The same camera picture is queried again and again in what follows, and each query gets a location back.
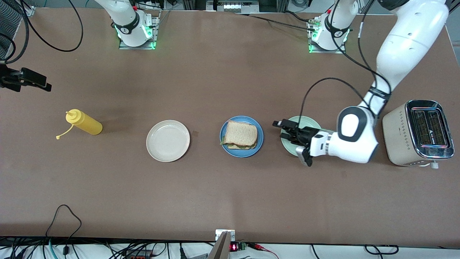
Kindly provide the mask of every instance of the white plate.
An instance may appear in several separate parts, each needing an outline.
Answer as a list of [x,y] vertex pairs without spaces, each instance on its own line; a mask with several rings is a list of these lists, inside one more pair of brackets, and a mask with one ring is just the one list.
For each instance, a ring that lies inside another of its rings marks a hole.
[[175,120],[165,120],[153,126],[147,135],[147,151],[161,162],[173,162],[181,158],[190,145],[187,128]]

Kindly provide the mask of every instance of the light green plate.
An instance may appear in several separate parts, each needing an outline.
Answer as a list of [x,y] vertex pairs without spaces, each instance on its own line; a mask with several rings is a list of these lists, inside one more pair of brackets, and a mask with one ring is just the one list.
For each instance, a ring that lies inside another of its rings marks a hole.
[[[299,117],[294,116],[294,117],[290,118],[289,120],[298,122]],[[312,127],[312,128],[317,128],[317,129],[321,128],[321,126],[318,124],[318,122],[316,122],[314,119],[312,119],[310,117],[307,117],[307,116],[302,116],[302,119],[300,120],[299,128],[303,128],[303,127]],[[283,138],[281,139],[281,143],[283,143],[284,148],[289,153],[293,154],[294,156],[297,156],[297,154],[295,152],[295,148],[298,147],[297,145],[294,145],[289,140],[283,139]]]

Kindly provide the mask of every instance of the bottle cap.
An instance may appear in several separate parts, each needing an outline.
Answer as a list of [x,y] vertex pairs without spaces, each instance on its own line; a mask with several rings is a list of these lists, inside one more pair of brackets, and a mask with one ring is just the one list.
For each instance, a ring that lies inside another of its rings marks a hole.
[[65,113],[67,114],[65,119],[70,124],[80,125],[85,120],[85,115],[78,109],[72,109]]

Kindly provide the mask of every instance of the white floor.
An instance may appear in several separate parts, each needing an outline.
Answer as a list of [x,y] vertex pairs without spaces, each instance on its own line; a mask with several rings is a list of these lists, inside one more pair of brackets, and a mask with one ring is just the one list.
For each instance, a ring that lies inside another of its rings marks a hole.
[[[315,259],[310,245],[290,245],[290,244],[261,244],[266,249],[276,253],[280,259]],[[183,243],[185,255],[192,258],[198,255],[209,253],[212,247],[205,243]],[[112,245],[115,250],[122,249],[126,245]],[[163,250],[164,244],[158,244],[154,249],[154,254]],[[108,259],[112,256],[111,251],[103,245],[75,245],[75,249],[80,259]],[[63,245],[54,247],[58,259],[63,259]],[[330,246],[315,245],[315,250],[320,259],[379,259],[377,255],[368,254],[362,246]],[[380,247],[381,252],[390,252],[394,248]],[[179,244],[169,244],[170,259],[180,259]],[[0,258],[9,258],[11,249],[0,250]],[[45,255],[47,259],[53,259],[49,247],[45,246]],[[231,259],[241,259],[250,256],[252,259],[276,259],[274,255],[268,252],[262,252],[247,248],[243,251],[230,253]],[[167,252],[163,252],[156,257],[157,259],[167,259]],[[460,250],[440,249],[440,248],[400,248],[399,252],[394,255],[384,255],[384,259],[458,259]],[[31,259],[43,259],[41,247],[37,248]],[[76,259],[72,247],[67,259]]]

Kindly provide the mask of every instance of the gray fabric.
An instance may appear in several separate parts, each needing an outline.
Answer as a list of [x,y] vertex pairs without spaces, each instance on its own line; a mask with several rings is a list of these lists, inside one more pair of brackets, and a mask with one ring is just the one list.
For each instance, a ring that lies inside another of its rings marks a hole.
[[[37,6],[32,0],[24,0],[29,6]],[[16,30],[21,23],[22,17],[20,10],[18,10],[15,0],[0,0],[0,32],[7,35],[11,39],[14,38]],[[22,48],[21,42],[16,42],[17,51]],[[10,48],[10,41],[0,36],[0,59],[5,59],[8,49]]]

